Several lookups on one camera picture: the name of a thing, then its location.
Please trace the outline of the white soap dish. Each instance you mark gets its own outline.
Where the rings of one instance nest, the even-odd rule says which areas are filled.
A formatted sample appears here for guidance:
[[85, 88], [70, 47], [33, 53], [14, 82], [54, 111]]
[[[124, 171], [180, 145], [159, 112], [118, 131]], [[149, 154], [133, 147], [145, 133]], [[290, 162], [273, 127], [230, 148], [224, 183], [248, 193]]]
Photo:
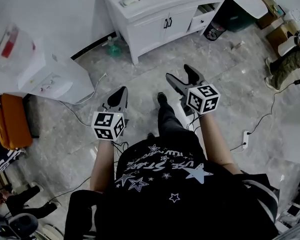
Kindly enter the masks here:
[[123, 0], [120, 0], [120, 1], [119, 1], [119, 4], [120, 4], [122, 7], [124, 7], [124, 8], [133, 5], [133, 4], [130, 4], [130, 5], [128, 5], [128, 6], [124, 6], [124, 5], [123, 5]]

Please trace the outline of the brown cardboard box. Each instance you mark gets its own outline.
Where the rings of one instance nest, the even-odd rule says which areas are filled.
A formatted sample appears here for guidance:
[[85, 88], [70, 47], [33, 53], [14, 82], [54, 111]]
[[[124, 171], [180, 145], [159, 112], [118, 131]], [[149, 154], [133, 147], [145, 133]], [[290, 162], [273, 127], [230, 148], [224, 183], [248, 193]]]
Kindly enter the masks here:
[[256, 21], [256, 25], [261, 29], [270, 26], [274, 21], [283, 18], [285, 11], [274, 0], [262, 0], [267, 7], [267, 13]]
[[281, 56], [278, 52], [279, 46], [286, 42], [290, 37], [294, 36], [298, 30], [299, 28], [296, 22], [294, 20], [288, 20], [266, 36], [266, 39], [278, 57]]

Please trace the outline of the person's black star-print shirt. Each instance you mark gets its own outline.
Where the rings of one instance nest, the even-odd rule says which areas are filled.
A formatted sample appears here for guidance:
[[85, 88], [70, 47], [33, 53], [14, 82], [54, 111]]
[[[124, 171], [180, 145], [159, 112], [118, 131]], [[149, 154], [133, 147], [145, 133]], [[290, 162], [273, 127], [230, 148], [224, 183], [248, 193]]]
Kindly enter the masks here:
[[71, 194], [64, 240], [272, 240], [278, 198], [265, 174], [232, 174], [192, 131], [142, 140], [104, 193]]

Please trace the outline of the person's right forearm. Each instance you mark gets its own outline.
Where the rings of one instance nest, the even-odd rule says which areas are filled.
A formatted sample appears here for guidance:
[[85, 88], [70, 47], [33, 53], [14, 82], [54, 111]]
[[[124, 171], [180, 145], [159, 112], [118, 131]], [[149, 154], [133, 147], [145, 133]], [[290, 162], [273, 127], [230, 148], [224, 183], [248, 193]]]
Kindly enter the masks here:
[[242, 174], [234, 163], [230, 149], [212, 113], [201, 115], [199, 123], [207, 159], [224, 167], [233, 175]]

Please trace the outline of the white vanity cabinet with sink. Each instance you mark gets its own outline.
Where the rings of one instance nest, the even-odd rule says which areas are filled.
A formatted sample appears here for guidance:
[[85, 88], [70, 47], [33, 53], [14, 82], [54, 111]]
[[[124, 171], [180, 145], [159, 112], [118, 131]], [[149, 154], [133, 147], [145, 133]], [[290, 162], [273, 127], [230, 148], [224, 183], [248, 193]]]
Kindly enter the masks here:
[[[140, 0], [122, 7], [120, 0], [104, 0], [115, 32], [128, 44], [132, 63], [137, 65], [139, 57], [171, 41], [192, 34], [192, 18], [197, 9], [215, 11], [225, 0]], [[256, 19], [267, 13], [262, 0], [233, 0]], [[172, 18], [171, 27], [164, 29], [165, 19]]]

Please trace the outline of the green plastic bottle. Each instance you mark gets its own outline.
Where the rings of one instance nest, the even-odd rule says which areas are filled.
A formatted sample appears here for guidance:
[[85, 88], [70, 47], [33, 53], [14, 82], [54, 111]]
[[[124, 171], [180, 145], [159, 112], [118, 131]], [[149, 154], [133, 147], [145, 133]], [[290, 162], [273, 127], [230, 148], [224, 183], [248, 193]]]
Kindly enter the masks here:
[[102, 47], [105, 47], [107, 46], [108, 47], [108, 54], [111, 56], [111, 57], [119, 57], [121, 55], [121, 49], [120, 47], [116, 44], [116, 41], [117, 41], [118, 37], [111, 37], [111, 36], [108, 36], [107, 37], [107, 41], [104, 42], [101, 46]]

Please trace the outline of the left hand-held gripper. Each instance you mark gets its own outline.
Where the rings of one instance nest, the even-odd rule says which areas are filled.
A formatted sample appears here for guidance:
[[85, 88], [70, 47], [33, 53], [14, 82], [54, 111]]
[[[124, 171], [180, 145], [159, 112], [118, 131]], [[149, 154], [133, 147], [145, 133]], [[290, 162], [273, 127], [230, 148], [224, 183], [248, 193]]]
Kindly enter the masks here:
[[128, 88], [120, 87], [94, 112], [91, 128], [98, 140], [116, 141], [127, 126]]

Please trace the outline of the dark green bin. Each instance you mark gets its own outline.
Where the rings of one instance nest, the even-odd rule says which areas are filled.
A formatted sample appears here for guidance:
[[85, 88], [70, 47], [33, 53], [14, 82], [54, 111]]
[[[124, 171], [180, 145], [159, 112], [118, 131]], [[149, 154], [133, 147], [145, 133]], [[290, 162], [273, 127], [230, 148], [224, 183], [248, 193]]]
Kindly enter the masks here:
[[256, 18], [243, 8], [239, 7], [231, 11], [227, 17], [226, 29], [231, 32], [239, 32], [256, 22]]

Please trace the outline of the small brown floor scrap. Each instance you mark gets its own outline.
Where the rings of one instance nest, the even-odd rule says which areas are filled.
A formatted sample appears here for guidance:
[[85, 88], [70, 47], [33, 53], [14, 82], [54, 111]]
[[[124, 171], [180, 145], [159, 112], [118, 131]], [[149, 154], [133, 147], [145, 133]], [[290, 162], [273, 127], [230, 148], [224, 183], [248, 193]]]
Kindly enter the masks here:
[[233, 43], [233, 42], [231, 42], [230, 43], [230, 50], [232, 51], [232, 52], [234, 52], [234, 51], [237, 51], [240, 47], [242, 47], [243, 45], [245, 45], [246, 43], [242, 40], [242, 41], [240, 41], [240, 42], [238, 42], [238, 43]]

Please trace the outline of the black trash bin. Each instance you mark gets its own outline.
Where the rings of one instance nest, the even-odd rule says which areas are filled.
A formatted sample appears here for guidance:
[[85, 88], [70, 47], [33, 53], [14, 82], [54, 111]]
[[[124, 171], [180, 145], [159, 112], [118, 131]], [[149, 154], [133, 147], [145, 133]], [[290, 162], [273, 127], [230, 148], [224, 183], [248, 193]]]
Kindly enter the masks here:
[[216, 41], [225, 31], [226, 29], [224, 27], [212, 20], [206, 27], [203, 35], [209, 41]]

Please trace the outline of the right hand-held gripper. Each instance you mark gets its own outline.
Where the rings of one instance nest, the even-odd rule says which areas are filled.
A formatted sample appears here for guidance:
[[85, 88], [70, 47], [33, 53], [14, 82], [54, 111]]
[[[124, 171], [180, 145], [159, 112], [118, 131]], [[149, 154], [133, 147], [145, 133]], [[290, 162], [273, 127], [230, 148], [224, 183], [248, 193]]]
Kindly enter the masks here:
[[170, 86], [181, 96], [181, 107], [185, 116], [188, 117], [196, 112], [204, 115], [217, 109], [221, 94], [213, 84], [204, 84], [205, 77], [189, 64], [183, 66], [188, 76], [188, 83], [194, 87], [189, 88], [188, 83], [184, 83], [171, 73], [166, 73], [165, 78]]

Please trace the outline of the white glossy fixture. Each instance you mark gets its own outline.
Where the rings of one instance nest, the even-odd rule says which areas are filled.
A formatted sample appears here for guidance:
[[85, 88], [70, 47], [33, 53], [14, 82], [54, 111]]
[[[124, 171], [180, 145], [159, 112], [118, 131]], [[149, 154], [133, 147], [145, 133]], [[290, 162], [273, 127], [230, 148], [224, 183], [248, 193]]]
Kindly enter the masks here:
[[300, 102], [282, 119], [281, 129], [284, 159], [300, 164]]

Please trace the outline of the white cabinet drawer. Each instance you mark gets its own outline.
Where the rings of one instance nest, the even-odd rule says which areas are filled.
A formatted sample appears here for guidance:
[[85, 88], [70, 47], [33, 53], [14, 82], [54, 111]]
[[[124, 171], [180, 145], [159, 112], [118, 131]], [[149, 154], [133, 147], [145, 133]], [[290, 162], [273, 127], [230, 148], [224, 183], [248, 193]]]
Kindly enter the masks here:
[[195, 32], [206, 27], [215, 15], [215, 11], [196, 10], [190, 24], [189, 31]]

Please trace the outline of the grey office chair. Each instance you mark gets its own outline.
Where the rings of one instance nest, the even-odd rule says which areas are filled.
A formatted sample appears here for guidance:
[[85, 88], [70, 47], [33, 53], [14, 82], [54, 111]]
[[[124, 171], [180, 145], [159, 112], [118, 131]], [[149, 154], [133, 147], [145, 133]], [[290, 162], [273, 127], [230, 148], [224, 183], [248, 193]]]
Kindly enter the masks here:
[[22, 240], [30, 237], [39, 226], [38, 219], [29, 213], [20, 213], [8, 219], [8, 226], [11, 228], [17, 239]]

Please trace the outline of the white power strip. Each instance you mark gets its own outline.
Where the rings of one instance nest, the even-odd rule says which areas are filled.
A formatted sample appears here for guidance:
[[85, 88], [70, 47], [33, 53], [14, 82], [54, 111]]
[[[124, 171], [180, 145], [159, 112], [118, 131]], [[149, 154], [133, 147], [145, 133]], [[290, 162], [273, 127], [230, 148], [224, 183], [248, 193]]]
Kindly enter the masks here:
[[248, 148], [249, 145], [249, 135], [250, 132], [245, 130], [242, 134], [242, 149], [245, 150]]

